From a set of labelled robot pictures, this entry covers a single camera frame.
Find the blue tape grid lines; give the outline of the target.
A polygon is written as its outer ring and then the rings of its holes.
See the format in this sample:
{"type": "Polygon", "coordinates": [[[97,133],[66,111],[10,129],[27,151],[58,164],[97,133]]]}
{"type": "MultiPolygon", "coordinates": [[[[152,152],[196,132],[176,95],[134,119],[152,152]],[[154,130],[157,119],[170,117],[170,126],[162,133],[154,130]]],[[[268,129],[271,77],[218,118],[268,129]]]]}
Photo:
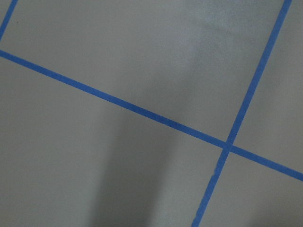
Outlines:
{"type": "Polygon", "coordinates": [[[248,90],[245,94],[245,97],[242,101],[241,107],[237,113],[237,116],[235,118],[235,121],[232,125],[232,128],[229,132],[229,135],[227,137],[226,141],[222,141],[218,138],[212,137],[208,134],[205,134],[203,132],[197,131],[193,128],[190,128],[188,126],[185,126],[183,124],[180,124],[176,121],[173,121],[169,118],[166,118],[164,116],[161,116],[159,114],[156,114],[154,112],[151,112],[147,109],[141,108],[137,105],[134,105],[132,103],[129,103],[123,99],[117,98],[115,96],[112,96],[110,94],[107,94],[103,91],[97,90],[93,87],[90,87],[88,85],[85,85],[81,82],[78,82],[76,80],[73,80],[69,77],[66,77],[64,75],[58,74],[54,71],[51,71],[49,69],[46,69],[40,65],[34,64],[30,61],[27,61],[25,59],[22,59],[20,57],[17,57],[11,53],[8,53],[6,51],[1,51],[0,52],[0,56],[6,60],[9,60],[11,62],[14,62],[18,65],[21,65],[25,68],[31,69],[35,72],[38,72],[40,74],[43,74],[47,77],[53,78],[59,82],[62,82],[64,84],[67,84],[71,87],[74,87],[76,89],[79,89],[83,92],[86,92],[88,94],[91,94],[93,96],[96,96],[98,98],[101,98],[103,100],[106,100],[110,103],[113,103],[117,106],[120,106],[124,109],[127,109],[129,111],[132,111],[134,113],[137,113],[139,115],[142,115],[144,117],[147,117],[151,120],[154,120],[156,122],[159,122],[161,124],[167,125],[173,129],[176,129],[178,131],[181,131],[187,135],[190,135],[192,137],[198,138],[204,142],[210,143],[211,145],[214,145],[216,147],[219,147],[222,149],[220,156],[218,158],[218,161],[216,163],[216,167],[214,169],[214,173],[210,178],[210,181],[207,185],[207,188],[204,192],[204,195],[201,199],[201,202],[199,204],[199,207],[197,209],[197,212],[195,214],[195,218],[192,221],[192,226],[193,227],[197,227],[200,225],[202,219],[203,219],[203,215],[207,209],[208,203],[212,197],[212,194],[214,192],[214,189],[216,187],[216,184],[220,178],[220,175],[222,173],[222,170],[224,168],[224,165],[227,161],[228,155],[230,153],[236,154],[238,156],[241,156],[245,159],[251,160],[255,163],[258,163],[262,166],[268,167],[270,169],[276,170],[282,174],[285,174],[289,177],[292,177],[294,179],[297,179],[299,181],[301,181],[303,179],[303,174],[301,172],[298,172],[296,170],[293,170],[291,168],[288,168],[284,165],[281,165],[277,162],[274,162],[272,160],[269,160],[267,158],[264,158],[262,156],[256,155],[254,153],[251,153],[247,150],[244,150],[242,148],[239,148],[237,146],[234,145],[234,141],[237,137],[237,134],[240,130],[240,127],[242,125],[242,122],[244,120],[244,117],[247,113],[247,110],[249,108],[249,105],[254,97],[255,91],[257,89],[258,83],[263,75],[264,69],[267,65],[267,62],[270,58],[270,55],[272,53],[272,50],[275,46],[276,40],[279,36],[280,30],[283,26],[284,20],[287,16],[287,13],[291,7],[292,1],[290,0],[285,0],[282,4],[282,7],[279,11],[279,14],[276,18],[275,24],[272,28],[272,31],[270,33],[270,36],[268,38],[267,44],[265,46],[265,49],[261,55],[261,58],[259,60],[258,66],[254,72],[253,78],[250,82],[250,85],[248,87],[248,90]]]}

